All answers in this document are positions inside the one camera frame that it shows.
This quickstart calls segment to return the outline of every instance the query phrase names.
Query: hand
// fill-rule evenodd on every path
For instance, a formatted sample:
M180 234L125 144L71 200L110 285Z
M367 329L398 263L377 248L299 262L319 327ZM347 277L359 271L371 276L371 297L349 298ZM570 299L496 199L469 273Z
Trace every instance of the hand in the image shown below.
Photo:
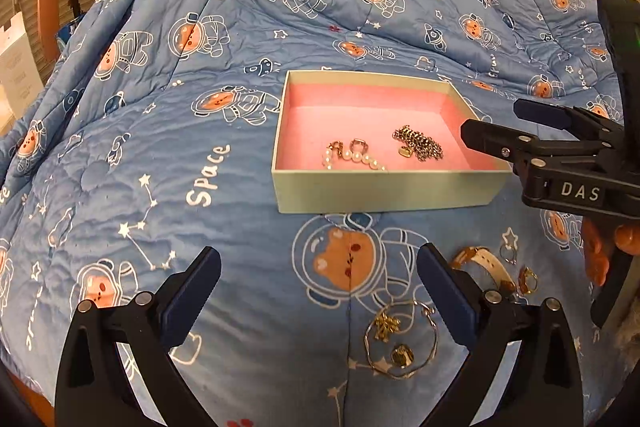
M584 241L584 266L587 277L602 286L609 271L609 258L614 247L629 255L640 255L640 223L618 225L607 223L596 226L585 217L580 229Z

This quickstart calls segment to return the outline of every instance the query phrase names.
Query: box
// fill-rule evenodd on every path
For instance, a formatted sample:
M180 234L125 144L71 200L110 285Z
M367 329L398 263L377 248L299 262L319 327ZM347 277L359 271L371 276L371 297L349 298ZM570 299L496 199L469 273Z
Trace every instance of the box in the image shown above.
M8 28L0 27L0 82L16 119L24 114L43 87L21 12L11 18Z
M384 212L489 203L510 165L466 148L460 126L474 112L449 82L356 71L289 71L271 164L278 209L285 214ZM433 137L442 160L399 155L392 138L408 124ZM384 164L374 171L338 159L328 171L327 145L354 138Z

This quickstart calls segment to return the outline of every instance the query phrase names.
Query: comforter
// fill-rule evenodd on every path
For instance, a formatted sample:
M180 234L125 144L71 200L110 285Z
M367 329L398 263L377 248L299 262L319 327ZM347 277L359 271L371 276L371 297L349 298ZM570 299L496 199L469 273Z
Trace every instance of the comforter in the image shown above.
M449 258L484 245L516 253L516 265L505 264L513 278L523 265L538 274L529 302L562 301L585 419L596 418L624 367L590 321L580 218L525 207L515 177L484 207L279 214L271 152L284 77L295 69L445 80L482 120L542 138L566 136L518 120L514 100L622 118L594 0L96 0L0 142L2 361L53 401L79 301L120 305L155 291L210 245L222 277L170 355L219 425L415 426L465 348L436 312L434 360L396 381L367 362L365 329L388 303L431 302L415 272L426 241ZM360 266L345 283L336 274L347 263ZM433 331L412 309L397 316L420 363ZM391 344L372 344L382 372ZM477 419L495 408L516 349ZM158 419L126 346L121 354Z

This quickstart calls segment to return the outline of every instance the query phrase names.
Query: open jewelry box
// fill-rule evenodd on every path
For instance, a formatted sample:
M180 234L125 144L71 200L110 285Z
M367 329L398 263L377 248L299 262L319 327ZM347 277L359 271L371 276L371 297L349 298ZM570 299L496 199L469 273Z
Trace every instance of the open jewelry box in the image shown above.
M278 118L271 174L285 214L384 212L489 203L511 175L510 165L467 149L460 138L473 110L449 82L357 71L289 71ZM421 162L399 154L392 135L408 124L432 137L443 158ZM385 170L344 160L354 140ZM356 142L354 151L362 151Z

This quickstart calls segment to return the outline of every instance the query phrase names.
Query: pearl bracelet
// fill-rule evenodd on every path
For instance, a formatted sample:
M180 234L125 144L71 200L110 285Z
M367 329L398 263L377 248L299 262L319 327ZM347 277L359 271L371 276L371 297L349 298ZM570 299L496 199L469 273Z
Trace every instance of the pearl bracelet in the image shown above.
M354 151L354 146L359 144L361 146L360 151ZM349 145L349 149L345 149L343 143L340 141L331 142L324 151L324 159L322 160L322 165L328 170L332 170L332 161L334 159L334 151L337 151L338 158L342 158L343 160L350 160L354 163L364 163L364 165L368 165L370 169L374 171L383 171L386 172L386 167L381 165L378 160L373 159L368 153L369 145L364 140L360 140L358 138L353 139L351 144Z

